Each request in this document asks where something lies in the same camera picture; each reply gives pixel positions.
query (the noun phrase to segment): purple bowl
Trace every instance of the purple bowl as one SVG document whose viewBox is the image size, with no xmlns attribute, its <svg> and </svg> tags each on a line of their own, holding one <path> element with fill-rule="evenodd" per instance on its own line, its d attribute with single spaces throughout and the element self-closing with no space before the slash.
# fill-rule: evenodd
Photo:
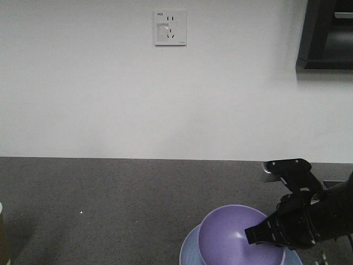
<svg viewBox="0 0 353 265">
<path fill-rule="evenodd" d="M 262 212 L 244 205 L 225 205 L 210 212 L 197 237 L 204 265 L 283 265 L 283 247 L 248 243 L 245 229 L 265 218 Z"/>
</svg>

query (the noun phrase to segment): robotic hand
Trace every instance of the robotic hand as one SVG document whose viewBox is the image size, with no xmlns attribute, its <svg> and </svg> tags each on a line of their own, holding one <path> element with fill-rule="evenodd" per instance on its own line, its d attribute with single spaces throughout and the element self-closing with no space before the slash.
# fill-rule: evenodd
<svg viewBox="0 0 353 265">
<path fill-rule="evenodd" d="M 324 189 L 303 159 L 264 163 L 266 173 L 292 192 L 260 224 L 245 230 L 249 244 L 271 242 L 290 249 L 347 235 L 353 247 L 353 173 L 346 182 Z"/>
</svg>

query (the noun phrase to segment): wall socket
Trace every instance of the wall socket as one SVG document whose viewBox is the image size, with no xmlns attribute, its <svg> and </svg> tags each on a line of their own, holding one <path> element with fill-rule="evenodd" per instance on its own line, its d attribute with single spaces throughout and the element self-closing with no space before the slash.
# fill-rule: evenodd
<svg viewBox="0 0 353 265">
<path fill-rule="evenodd" d="M 155 45 L 186 45 L 186 9 L 153 12 Z"/>
</svg>

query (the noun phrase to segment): brown object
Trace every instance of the brown object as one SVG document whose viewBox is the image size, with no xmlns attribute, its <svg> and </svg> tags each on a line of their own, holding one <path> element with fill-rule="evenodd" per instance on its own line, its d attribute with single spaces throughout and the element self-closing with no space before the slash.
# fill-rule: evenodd
<svg viewBox="0 0 353 265">
<path fill-rule="evenodd" d="M 2 204 L 0 203 L 0 265 L 10 264 L 10 248 L 5 235 Z"/>
</svg>

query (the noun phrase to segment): white wall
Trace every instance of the white wall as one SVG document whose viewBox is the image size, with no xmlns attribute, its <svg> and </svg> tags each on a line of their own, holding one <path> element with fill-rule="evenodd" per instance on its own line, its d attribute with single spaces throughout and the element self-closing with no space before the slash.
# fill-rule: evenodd
<svg viewBox="0 0 353 265">
<path fill-rule="evenodd" d="M 188 10 L 188 46 L 152 12 Z M 1 1 L 0 155 L 353 162 L 352 71 L 296 75 L 306 1 Z"/>
</svg>

